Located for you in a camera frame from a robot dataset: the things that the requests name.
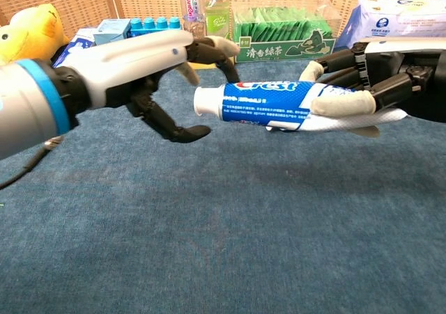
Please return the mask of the green tea sachet box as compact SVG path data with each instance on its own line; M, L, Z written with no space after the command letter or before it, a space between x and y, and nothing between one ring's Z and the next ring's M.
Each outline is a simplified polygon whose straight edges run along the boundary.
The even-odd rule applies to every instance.
M232 5L237 63L314 59L331 54L341 15L328 0Z

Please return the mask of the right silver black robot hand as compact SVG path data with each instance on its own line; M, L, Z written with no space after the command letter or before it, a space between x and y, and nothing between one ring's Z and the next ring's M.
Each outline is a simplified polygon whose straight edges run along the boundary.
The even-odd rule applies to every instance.
M446 38L363 38L310 61L299 79L354 89L314 100L311 111L320 116L372 115L396 107L446 123Z

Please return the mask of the white blue tissue pack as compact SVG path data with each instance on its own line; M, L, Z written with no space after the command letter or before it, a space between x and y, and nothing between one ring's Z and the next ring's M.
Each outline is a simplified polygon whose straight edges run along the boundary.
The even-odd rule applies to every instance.
M446 37L446 0L358 0L335 47L385 36Z

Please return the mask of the blue toy building block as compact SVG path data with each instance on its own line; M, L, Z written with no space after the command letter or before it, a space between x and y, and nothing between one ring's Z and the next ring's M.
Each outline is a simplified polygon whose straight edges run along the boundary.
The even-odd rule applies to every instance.
M167 30L181 30L181 22L178 17L159 17L153 19L152 17L145 17L144 19L132 18L130 20L130 34L131 38L142 36L149 33L157 33Z

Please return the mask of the green drink bottle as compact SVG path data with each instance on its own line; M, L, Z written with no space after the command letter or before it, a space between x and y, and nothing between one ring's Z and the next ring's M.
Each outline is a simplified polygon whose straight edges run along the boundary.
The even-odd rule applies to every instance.
M206 33L208 36L220 36L229 39L229 0L207 0L205 16Z

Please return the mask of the clear bottle pink label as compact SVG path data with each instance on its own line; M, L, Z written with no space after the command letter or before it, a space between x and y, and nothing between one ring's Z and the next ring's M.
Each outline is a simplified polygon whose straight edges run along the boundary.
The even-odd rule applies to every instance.
M183 29L202 38L206 34L204 0L180 0Z

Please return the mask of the yellow chick plush toy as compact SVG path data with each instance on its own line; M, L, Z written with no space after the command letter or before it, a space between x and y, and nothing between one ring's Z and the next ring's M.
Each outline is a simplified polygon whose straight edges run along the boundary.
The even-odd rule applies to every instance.
M24 58L48 61L69 42L54 5L25 8L0 27L0 65Z

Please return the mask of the blue table carpet mat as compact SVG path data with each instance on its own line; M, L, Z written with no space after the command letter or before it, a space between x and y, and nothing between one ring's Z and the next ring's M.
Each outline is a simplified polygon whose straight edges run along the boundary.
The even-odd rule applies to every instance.
M269 132L155 100L79 116L0 191L0 314L446 314L446 124Z

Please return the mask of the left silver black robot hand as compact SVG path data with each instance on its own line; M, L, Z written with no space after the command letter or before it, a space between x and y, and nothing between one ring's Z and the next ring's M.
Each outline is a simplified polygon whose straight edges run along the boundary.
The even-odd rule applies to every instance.
M87 109L126 106L164 139L191 143L208 135L210 128L178 126L152 94L171 70L198 85L191 63L214 64L229 83L236 83L240 77L231 57L239 51L234 42L219 36L196 38L188 31L161 31L69 54L52 75L58 78L73 116Z

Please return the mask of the long blue toothpaste box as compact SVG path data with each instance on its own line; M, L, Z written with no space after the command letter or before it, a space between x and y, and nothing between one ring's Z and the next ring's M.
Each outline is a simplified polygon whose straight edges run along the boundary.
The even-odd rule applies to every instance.
M95 28L79 29L67 45L63 45L56 51L55 55L51 59L52 66L57 68L62 65L69 54L78 52L81 49L95 46L95 39L93 35L95 31Z

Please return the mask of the Crest toothpaste tube large logo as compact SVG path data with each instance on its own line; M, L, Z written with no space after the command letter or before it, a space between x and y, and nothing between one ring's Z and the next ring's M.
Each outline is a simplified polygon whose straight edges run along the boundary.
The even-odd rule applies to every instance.
M217 88L198 87L194 93L197 115L210 113L220 120L261 125L284 131L346 131L402 120L401 109L375 114L330 118L310 112L318 96L350 95L354 90L309 81L238 82Z

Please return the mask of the small light blue box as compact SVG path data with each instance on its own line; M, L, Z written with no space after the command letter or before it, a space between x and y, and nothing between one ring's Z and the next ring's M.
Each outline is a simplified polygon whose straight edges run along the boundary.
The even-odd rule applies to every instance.
M130 19L104 19L93 32L96 45L103 45L128 38Z

